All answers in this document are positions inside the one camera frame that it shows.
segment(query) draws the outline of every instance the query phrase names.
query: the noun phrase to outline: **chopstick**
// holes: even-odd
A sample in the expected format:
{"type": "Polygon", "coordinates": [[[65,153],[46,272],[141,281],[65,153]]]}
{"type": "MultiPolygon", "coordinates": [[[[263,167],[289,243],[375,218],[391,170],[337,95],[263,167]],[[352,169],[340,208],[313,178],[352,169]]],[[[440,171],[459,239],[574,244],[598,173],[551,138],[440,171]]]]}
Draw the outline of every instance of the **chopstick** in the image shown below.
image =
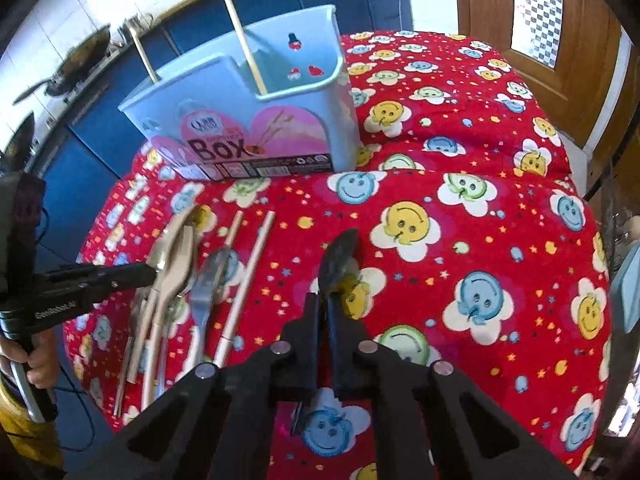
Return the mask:
{"type": "Polygon", "coordinates": [[[231,351],[231,348],[233,346],[233,340],[236,335],[236,328],[238,327],[238,322],[240,321],[240,316],[242,315],[242,308],[244,307],[244,300],[246,299],[246,295],[249,292],[251,282],[254,278],[255,268],[257,267],[258,260],[260,259],[262,251],[264,250],[264,245],[267,241],[267,236],[269,235],[269,231],[271,229],[271,226],[273,225],[275,216],[275,212],[269,211],[264,219],[264,222],[262,223],[262,226],[260,227],[258,239],[256,240],[254,248],[251,251],[249,261],[246,264],[246,273],[244,274],[244,279],[238,287],[236,297],[234,298],[234,302],[231,305],[231,310],[229,311],[229,315],[226,318],[225,327],[222,331],[222,337],[218,342],[216,354],[213,358],[214,364],[219,368],[222,368],[226,364],[229,352],[231,351]]]}
{"type": "Polygon", "coordinates": [[[236,30],[236,34],[238,35],[240,46],[242,47],[242,51],[244,52],[244,56],[246,57],[246,62],[249,64],[251,74],[254,76],[255,84],[258,87],[258,91],[260,92],[260,95],[267,95],[267,87],[264,84],[264,79],[262,79],[262,75],[260,74],[258,65],[255,62],[254,54],[251,52],[249,44],[247,43],[246,36],[244,35],[244,30],[242,30],[242,23],[240,23],[240,18],[238,17],[238,12],[236,11],[233,0],[225,0],[225,4],[226,10],[229,13],[229,17],[231,18],[231,23],[234,24],[234,29],[236,30]]]}
{"type": "Polygon", "coordinates": [[[136,49],[138,50],[138,53],[140,54],[140,57],[142,58],[142,63],[145,66],[146,71],[149,74],[149,77],[151,78],[151,81],[153,81],[154,84],[158,83],[160,81],[160,78],[158,77],[158,74],[154,70],[153,66],[151,65],[151,62],[149,61],[149,58],[146,56],[145,49],[142,46],[142,42],[140,41],[140,38],[138,37],[138,32],[136,31],[135,28],[129,27],[129,33],[131,34],[131,37],[133,38],[133,43],[136,44],[136,49]]]}

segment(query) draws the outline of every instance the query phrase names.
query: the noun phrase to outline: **light blue plastic box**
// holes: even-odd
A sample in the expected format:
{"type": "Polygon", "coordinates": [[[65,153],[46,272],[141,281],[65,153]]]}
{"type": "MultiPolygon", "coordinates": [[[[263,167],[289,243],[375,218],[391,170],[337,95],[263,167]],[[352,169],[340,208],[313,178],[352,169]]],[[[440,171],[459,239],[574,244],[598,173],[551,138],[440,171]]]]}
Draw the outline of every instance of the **light blue plastic box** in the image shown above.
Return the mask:
{"type": "Polygon", "coordinates": [[[182,118],[199,107],[225,114],[247,131],[264,108],[304,108],[324,128],[334,171],[353,171],[360,138],[335,7],[290,12],[244,30],[267,95],[258,93],[230,32],[158,69],[160,82],[147,78],[118,108],[148,139],[162,135],[177,142],[184,142],[182,118]]]}

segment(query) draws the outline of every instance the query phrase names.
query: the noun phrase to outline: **fork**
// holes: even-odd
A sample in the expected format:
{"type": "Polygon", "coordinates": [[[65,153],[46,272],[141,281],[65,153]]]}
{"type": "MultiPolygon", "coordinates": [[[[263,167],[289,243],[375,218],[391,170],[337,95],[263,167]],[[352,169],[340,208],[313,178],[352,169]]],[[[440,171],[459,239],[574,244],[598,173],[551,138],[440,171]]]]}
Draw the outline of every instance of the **fork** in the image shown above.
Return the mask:
{"type": "Polygon", "coordinates": [[[133,340],[136,336],[136,330],[138,328],[138,318],[140,316],[140,310],[145,302],[145,296],[148,293],[148,287],[139,288],[136,290],[133,296],[133,302],[131,305],[131,311],[129,313],[129,337],[127,338],[127,345],[124,347],[124,355],[122,357],[122,364],[120,365],[120,375],[118,376],[118,389],[116,391],[116,399],[113,403],[113,416],[120,416],[122,414],[122,399],[124,398],[124,385],[127,377],[127,370],[129,369],[129,362],[131,361],[131,353],[133,351],[133,340]]]}

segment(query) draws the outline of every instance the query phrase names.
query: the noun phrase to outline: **smiley face pattern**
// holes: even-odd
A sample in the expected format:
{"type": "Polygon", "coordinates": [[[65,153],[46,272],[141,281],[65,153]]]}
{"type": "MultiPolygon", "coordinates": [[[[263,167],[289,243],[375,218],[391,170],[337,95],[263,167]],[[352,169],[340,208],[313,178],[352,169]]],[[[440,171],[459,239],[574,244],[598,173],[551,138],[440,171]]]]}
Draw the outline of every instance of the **smiley face pattern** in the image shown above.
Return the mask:
{"type": "MultiPolygon", "coordinates": [[[[558,133],[484,43],[408,31],[343,43],[362,140],[356,170],[189,182],[145,146],[111,190],[79,261],[145,260],[171,216],[193,202],[202,208],[201,265],[241,208],[233,269],[205,341],[212,355],[256,231],[275,210],[234,341],[236,364],[300,316],[327,245],[358,228],[362,250],[339,286],[345,310],[402,359],[460,367],[578,468],[608,377],[610,306],[602,240],[574,193],[558,133]]],[[[76,375],[116,430],[140,407],[140,384],[128,384],[125,415],[111,416],[132,296],[116,293],[64,327],[76,375]]],[[[190,316],[172,326],[167,387],[185,373],[198,337],[190,316]]],[[[341,404],[321,390],[305,431],[292,437],[294,408],[279,407],[268,478],[375,478],[367,403],[341,404]]]]}

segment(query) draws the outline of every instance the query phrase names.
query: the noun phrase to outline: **green smiley face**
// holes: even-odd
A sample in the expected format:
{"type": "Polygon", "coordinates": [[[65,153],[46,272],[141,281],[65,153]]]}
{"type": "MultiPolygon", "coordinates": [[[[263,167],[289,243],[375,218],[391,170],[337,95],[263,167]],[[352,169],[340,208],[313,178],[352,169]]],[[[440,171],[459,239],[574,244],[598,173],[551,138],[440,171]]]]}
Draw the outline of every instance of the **green smiley face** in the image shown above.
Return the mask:
{"type": "Polygon", "coordinates": [[[380,336],[380,344],[394,350],[403,361],[426,365],[431,353],[424,334],[410,325],[395,325],[380,336]]]}

